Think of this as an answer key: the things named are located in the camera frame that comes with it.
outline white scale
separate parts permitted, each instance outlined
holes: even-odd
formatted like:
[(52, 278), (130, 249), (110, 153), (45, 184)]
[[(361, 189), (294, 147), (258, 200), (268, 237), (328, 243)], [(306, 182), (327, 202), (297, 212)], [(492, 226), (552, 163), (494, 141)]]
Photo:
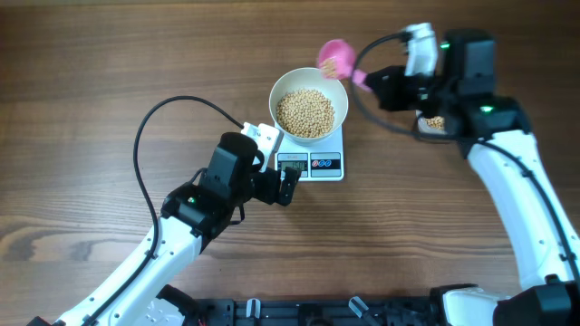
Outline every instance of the white scale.
[(314, 144), (304, 146), (284, 137), (274, 157), (275, 169), (302, 171), (299, 181), (340, 181), (344, 178), (343, 127)]

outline black cable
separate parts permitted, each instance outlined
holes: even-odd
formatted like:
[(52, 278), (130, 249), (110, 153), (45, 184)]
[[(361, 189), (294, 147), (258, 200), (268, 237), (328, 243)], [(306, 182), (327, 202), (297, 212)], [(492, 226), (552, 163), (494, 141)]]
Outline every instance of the black cable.
[(361, 98), (359, 97), (358, 92), (356, 91), (356, 88), (354, 87), (354, 71), (356, 71), (359, 67), (359, 65), (361, 64), (361, 61), (363, 60), (364, 56), (370, 51), (372, 50), (374, 47), (376, 47), (379, 44), (382, 43), (386, 43), (392, 40), (402, 40), (409, 37), (409, 33), (407, 32), (401, 32), (401, 33), (396, 33), (396, 34), (391, 34), (391, 35), (387, 35), (387, 36), (383, 36), (382, 38), (370, 43), (369, 45), (367, 45), (364, 49), (362, 49), (362, 51), (359, 53), (359, 55), (356, 57), (356, 61), (354, 62), (354, 66), (353, 66), (353, 70), (351, 71), (351, 76), (349, 77), (349, 91), (351, 92), (351, 95), (353, 96), (353, 100), (354, 103), (356, 104), (356, 106), (359, 108), (359, 110), (362, 112), (362, 114), (370, 121), (378, 124), (379, 126), (382, 126), (383, 128), (390, 130), (392, 132), (396, 132), (396, 133), (400, 133), (403, 135), (407, 135), (407, 136), (411, 136), (414, 137), (415, 139), (420, 139), (420, 138), (424, 138), (424, 139), (434, 139), (434, 140), (457, 140), (456, 137), (454, 136), (450, 136), (450, 135), (437, 135), (437, 134), (426, 134), (426, 133), (419, 133), (419, 132), (414, 132), (412, 130), (408, 130), (399, 126), (395, 126), (387, 121), (381, 120), (378, 117), (374, 116), (367, 108), (366, 106), (363, 104), (363, 102), (361, 101)]
[(391, 35), (387, 35), (387, 36), (383, 36), (382, 38), (370, 43), (369, 45), (367, 45), (364, 49), (362, 49), (362, 51), (358, 54), (358, 56), (356, 57), (356, 61), (354, 62), (354, 66), (353, 66), (353, 70), (351, 71), (351, 76), (349, 78), (349, 91), (351, 92), (353, 99), (354, 99), (354, 103), (356, 104), (356, 106), (359, 108), (359, 110), (362, 112), (362, 114), (370, 121), (378, 124), (379, 126), (382, 126), (383, 128), (392, 131), (392, 132), (396, 132), (402, 135), (407, 135), (407, 136), (411, 136), (413, 138), (415, 138), (416, 140), (421, 140), (424, 141), (425, 139), (430, 139), (430, 140), (455, 140), (457, 142), (463, 142), (465, 144), (479, 144), (481, 146), (485, 146), (489, 149), (494, 149), (495, 151), (503, 154), (505, 157), (509, 158), (510, 160), (514, 161), (516, 163), (516, 165), (522, 170), (522, 176), (523, 177), (528, 177), (529, 180), (531, 181), (532, 185), (534, 185), (534, 187), (536, 188), (537, 193), (540, 195), (540, 197), (542, 197), (542, 201), (544, 201), (544, 204), (546, 205), (546, 208), (549, 212), (549, 214), (552, 217), (552, 221), (554, 222), (554, 226), (556, 227), (556, 231), (558, 233), (558, 236), (560, 237), (560, 242), (562, 244), (562, 246), (564, 247), (564, 252), (565, 252), (565, 257), (563, 258), (563, 260), (568, 261), (568, 264), (570, 265), (570, 270), (572, 272), (572, 275), (574, 277), (574, 281), (576, 283), (576, 289), (578, 290), (578, 295), (580, 295), (580, 273), (578, 272), (578, 267), (575, 263), (576, 260), (576, 256), (575, 254), (572, 252), (571, 248), (570, 248), (570, 244), (567, 241), (567, 237), (566, 237), (566, 233), (564, 232), (564, 228), (562, 227), (562, 224), (560, 223), (560, 220), (558, 219), (558, 216), (556, 214), (556, 211), (552, 205), (552, 202), (550, 201), (550, 199), (548, 198), (546, 191), (542, 188), (542, 186), (539, 184), (539, 182), (537, 181), (536, 177), (534, 176), (534, 173), (526, 167), (526, 165), (524, 163), (522, 163), (519, 159), (517, 159), (513, 154), (511, 154), (510, 152), (506, 151), (505, 149), (494, 145), (494, 144), (490, 144), (488, 142), (486, 142), (485, 140), (480, 140), (480, 139), (468, 139), (468, 138), (462, 138), (462, 137), (456, 137), (453, 135), (437, 135), (437, 134), (429, 134), (429, 133), (422, 133), (422, 132), (415, 132), (412, 130), (408, 130), (405, 128), (401, 128), (399, 126), (395, 126), (385, 120), (381, 120), (378, 117), (374, 116), (367, 108), (366, 106), (364, 106), (363, 102), (361, 101), (358, 92), (356, 91), (355, 87), (354, 87), (354, 81), (353, 81), (353, 76), (354, 76), (354, 71), (356, 71), (359, 67), (359, 64), (361, 63), (361, 61), (363, 60), (363, 57), (370, 51), (372, 50), (374, 47), (376, 47), (379, 44), (382, 43), (386, 43), (389, 42), (391, 40), (396, 40), (396, 39), (400, 39), (403, 41), (406, 41), (406, 39), (409, 38), (409, 33), (407, 32), (401, 32), (401, 33), (397, 33), (397, 34), (391, 34)]
[(109, 297), (109, 299), (107, 299), (107, 301), (101, 305), (101, 307), (99, 307), (89, 318), (87, 318), (84, 321), (82, 326), (92, 325), (97, 320), (97, 318), (99, 318), (99, 316), (102, 314), (102, 312), (104, 312), (107, 309), (107, 307), (109, 307), (111, 305), (111, 303), (113, 303), (119, 297), (119, 295), (121, 295), (121, 293), (123, 291), (125, 291), (125, 289), (127, 289), (127, 287), (129, 287), (129, 285), (131, 285), (131, 283), (137, 278), (137, 276), (139, 276), (139, 274), (143, 271), (143, 269), (145, 269), (145, 266), (147, 266), (147, 263), (149, 262), (149, 260), (151, 260), (151, 258), (155, 254), (155, 250), (157, 249), (157, 242), (159, 241), (160, 226), (159, 226), (159, 220), (157, 219), (157, 214), (155, 213), (155, 207), (153, 207), (153, 203), (151, 202), (151, 198), (149, 197), (147, 189), (145, 188), (145, 184), (143, 183), (143, 179), (141, 178), (141, 173), (140, 173), (140, 169), (139, 169), (139, 161), (138, 161), (139, 142), (140, 142), (140, 138), (141, 138), (141, 133), (143, 132), (143, 129), (145, 128), (145, 124), (147, 123), (147, 121), (149, 120), (151, 115), (153, 115), (153, 113), (155, 113), (156, 110), (158, 110), (159, 108), (161, 108), (165, 104), (171, 103), (173, 101), (180, 101), (180, 100), (191, 100), (191, 101), (198, 101), (198, 102), (204, 103), (204, 104), (208, 105), (209, 107), (213, 108), (214, 110), (218, 111), (219, 113), (221, 113), (224, 117), (226, 117), (228, 120), (232, 121), (239, 128), (241, 128), (241, 129), (244, 128), (243, 124), (236, 121), (234, 118), (232, 118), (225, 111), (221, 110), (217, 105), (215, 105), (214, 103), (212, 103), (210, 101), (206, 101), (206, 100), (201, 99), (201, 98), (196, 97), (196, 96), (181, 95), (181, 96), (175, 96), (175, 97), (166, 99), (166, 100), (158, 103), (156, 106), (154, 106), (147, 113), (147, 115), (145, 115), (145, 118), (143, 118), (141, 125), (137, 129), (137, 136), (135, 136), (135, 143), (133, 145), (133, 167), (135, 168), (135, 177), (137, 178), (137, 182), (139, 183), (139, 188), (141, 189), (141, 192), (143, 193), (143, 196), (145, 197), (145, 201), (147, 202), (147, 207), (149, 208), (149, 211), (151, 213), (151, 219), (153, 220), (153, 241), (151, 242), (151, 247), (150, 247), (149, 251), (147, 252), (147, 255), (145, 256), (145, 259), (143, 259), (143, 261), (137, 267), (135, 272), (133, 272), (133, 274), (131, 276), (129, 276), (127, 281), (125, 281), (125, 283), (123, 283), (119, 287), (119, 289), (117, 289), (117, 291), (115, 291), (115, 293), (113, 293), (111, 295), (111, 297)]

